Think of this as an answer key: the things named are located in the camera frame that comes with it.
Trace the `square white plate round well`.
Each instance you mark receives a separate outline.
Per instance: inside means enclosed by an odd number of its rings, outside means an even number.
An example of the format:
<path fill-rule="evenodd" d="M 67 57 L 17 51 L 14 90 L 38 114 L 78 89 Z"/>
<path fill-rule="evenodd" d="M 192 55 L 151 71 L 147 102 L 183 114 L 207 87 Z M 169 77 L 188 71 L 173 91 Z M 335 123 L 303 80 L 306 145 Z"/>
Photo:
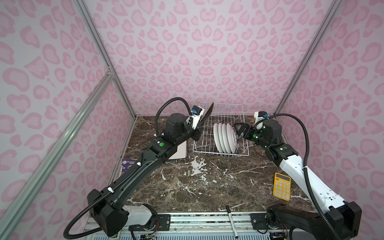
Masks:
<path fill-rule="evenodd" d="M 188 140 L 181 143 L 177 151 L 169 158 L 169 160 L 180 160 L 188 157 Z"/>

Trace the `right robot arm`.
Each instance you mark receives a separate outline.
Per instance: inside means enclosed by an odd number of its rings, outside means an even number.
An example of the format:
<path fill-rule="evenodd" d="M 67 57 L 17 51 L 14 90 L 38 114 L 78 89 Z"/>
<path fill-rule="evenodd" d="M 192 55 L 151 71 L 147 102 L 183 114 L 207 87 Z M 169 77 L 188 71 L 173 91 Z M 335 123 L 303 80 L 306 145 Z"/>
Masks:
<path fill-rule="evenodd" d="M 267 158 L 284 171 L 310 198 L 315 212 L 294 209 L 283 204 L 268 207 L 266 222 L 270 227 L 289 225 L 317 240 L 350 240 L 358 235 L 362 209 L 332 191 L 308 166 L 308 153 L 299 153 L 282 140 L 282 126 L 273 119 L 262 119 L 254 125 L 235 125 L 239 138 L 264 149 Z"/>

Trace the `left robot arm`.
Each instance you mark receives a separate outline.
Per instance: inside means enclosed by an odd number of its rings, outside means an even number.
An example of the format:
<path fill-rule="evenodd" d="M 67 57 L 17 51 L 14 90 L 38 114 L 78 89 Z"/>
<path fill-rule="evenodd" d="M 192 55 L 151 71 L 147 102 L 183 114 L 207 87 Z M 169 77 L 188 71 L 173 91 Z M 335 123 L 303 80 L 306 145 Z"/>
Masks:
<path fill-rule="evenodd" d="M 164 130 L 141 151 L 133 166 L 102 191 L 92 190 L 89 193 L 90 215 L 100 230 L 108 237 L 114 237 L 126 226 L 143 226 L 148 230 L 155 228 L 157 212 L 153 207 L 147 204 L 126 206 L 127 200 L 152 172 L 177 152 L 180 144 L 190 138 L 195 141 L 200 138 L 209 116 L 205 114 L 199 121 L 193 120 L 197 124 L 193 129 L 189 117 L 172 114 Z"/>

